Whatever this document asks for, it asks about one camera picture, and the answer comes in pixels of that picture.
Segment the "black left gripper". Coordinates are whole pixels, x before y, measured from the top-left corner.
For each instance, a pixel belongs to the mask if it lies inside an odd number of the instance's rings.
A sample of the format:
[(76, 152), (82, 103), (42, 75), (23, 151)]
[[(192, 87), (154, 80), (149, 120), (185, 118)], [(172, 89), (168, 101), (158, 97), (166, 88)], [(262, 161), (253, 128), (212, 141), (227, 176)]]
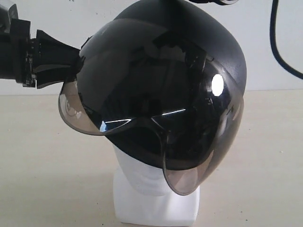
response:
[(37, 30), (35, 38), (35, 71), (32, 75), (31, 22), (12, 19), (10, 42), (12, 46), (12, 65), (14, 80), (23, 87), (44, 87), (64, 82), (77, 73), (71, 66), (79, 56), (80, 50), (64, 44), (42, 30)]

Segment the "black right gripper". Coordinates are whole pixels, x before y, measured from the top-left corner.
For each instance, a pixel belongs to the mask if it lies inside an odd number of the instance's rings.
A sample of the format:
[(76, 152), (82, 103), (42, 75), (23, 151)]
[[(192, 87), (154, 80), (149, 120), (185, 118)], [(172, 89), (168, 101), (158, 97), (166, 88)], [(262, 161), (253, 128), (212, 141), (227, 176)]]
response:
[(237, 3), (239, 0), (189, 0), (189, 1), (196, 4), (214, 3), (220, 6), (228, 6)]

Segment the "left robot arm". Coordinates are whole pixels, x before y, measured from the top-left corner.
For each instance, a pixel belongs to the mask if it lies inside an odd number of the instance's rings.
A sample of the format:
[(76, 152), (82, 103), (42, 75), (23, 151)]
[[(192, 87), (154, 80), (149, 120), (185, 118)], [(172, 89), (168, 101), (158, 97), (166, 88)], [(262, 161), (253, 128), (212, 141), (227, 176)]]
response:
[(43, 30), (31, 37), (31, 22), (18, 16), (16, 3), (0, 2), (0, 78), (42, 89), (65, 82), (75, 73), (79, 49)]

